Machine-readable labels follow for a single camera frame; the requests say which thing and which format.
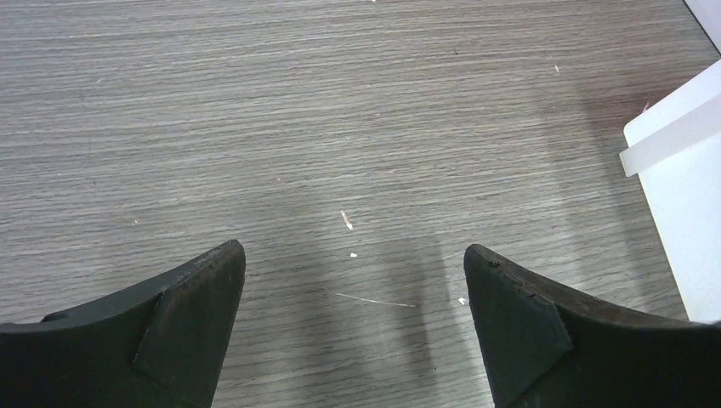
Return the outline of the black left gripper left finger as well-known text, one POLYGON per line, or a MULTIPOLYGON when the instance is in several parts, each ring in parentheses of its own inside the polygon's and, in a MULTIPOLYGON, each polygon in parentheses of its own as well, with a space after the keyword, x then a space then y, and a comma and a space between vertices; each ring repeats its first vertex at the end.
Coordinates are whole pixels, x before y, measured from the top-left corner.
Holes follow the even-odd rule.
POLYGON ((2 406, 209 407, 245 270, 230 240, 36 323, 2 324, 2 406))

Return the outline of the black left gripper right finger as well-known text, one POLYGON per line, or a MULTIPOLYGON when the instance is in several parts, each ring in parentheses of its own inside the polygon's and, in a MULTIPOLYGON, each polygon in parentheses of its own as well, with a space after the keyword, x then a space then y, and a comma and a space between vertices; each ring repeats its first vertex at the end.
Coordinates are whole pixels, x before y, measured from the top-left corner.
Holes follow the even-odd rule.
POLYGON ((478 244, 463 267, 495 406, 719 406, 719 324, 622 307, 478 244))

